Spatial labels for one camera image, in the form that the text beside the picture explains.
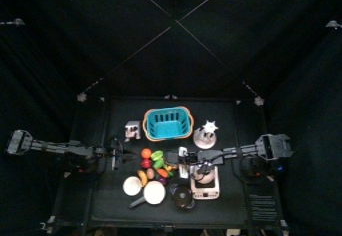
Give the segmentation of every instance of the white plate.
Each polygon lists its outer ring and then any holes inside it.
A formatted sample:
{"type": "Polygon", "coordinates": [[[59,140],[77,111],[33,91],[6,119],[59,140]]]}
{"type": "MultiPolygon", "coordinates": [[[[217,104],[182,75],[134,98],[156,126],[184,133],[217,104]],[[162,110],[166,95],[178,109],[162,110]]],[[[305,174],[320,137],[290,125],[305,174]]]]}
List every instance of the white plate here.
{"type": "Polygon", "coordinates": [[[128,195],[134,196],[141,192],[142,181],[137,176],[132,176],[125,180],[124,191],[128,195]]]}

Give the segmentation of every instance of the frying pan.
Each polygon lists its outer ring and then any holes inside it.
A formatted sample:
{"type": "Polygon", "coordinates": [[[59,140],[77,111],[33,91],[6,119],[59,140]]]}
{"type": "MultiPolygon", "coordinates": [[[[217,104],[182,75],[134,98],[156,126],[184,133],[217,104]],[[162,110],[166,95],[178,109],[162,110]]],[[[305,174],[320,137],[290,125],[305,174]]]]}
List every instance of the frying pan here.
{"type": "Polygon", "coordinates": [[[166,197],[166,188],[164,184],[158,181],[152,181],[145,187],[145,196],[134,201],[130,205],[130,208],[134,208],[144,202],[149,202],[153,205],[160,204],[166,197]]]}

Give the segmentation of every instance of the blue basket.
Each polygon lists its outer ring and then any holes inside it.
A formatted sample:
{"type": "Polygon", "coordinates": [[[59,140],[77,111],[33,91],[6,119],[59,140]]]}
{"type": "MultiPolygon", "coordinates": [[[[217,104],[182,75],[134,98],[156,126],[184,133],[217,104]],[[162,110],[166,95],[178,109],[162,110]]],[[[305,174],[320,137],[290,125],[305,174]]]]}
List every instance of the blue basket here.
{"type": "Polygon", "coordinates": [[[145,114],[144,129],[150,141],[186,138],[193,133],[194,119],[186,107],[152,109],[145,114]]]}

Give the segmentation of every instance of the small pot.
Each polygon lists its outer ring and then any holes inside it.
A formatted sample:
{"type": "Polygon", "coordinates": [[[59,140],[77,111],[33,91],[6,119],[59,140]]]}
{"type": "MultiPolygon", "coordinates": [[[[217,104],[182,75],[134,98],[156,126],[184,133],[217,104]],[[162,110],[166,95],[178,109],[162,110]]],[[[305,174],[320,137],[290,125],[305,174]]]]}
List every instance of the small pot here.
{"type": "Polygon", "coordinates": [[[196,206],[193,191],[189,186],[173,184],[170,186],[173,200],[180,208],[190,209],[196,206]]]}

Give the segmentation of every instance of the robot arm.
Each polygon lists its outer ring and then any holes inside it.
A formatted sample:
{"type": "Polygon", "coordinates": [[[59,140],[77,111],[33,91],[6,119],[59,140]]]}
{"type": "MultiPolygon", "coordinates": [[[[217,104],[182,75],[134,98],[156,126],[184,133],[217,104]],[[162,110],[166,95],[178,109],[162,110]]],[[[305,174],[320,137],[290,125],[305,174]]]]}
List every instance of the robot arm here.
{"type": "Polygon", "coordinates": [[[33,135],[25,130],[17,130],[9,143],[7,153],[11,155],[23,155],[30,150],[47,151],[53,153],[93,157],[97,154],[103,154],[103,148],[86,147],[81,142],[71,141],[70,143],[51,143],[34,139],[33,135]]]}
{"type": "Polygon", "coordinates": [[[250,155],[261,157],[266,163],[290,158],[293,156],[290,137],[285,134],[268,134],[260,137],[256,144],[238,148],[225,148],[224,150],[200,151],[197,153],[197,162],[193,165],[197,167],[198,174],[206,174],[216,168],[216,165],[225,163],[225,159],[237,159],[250,155]]]}

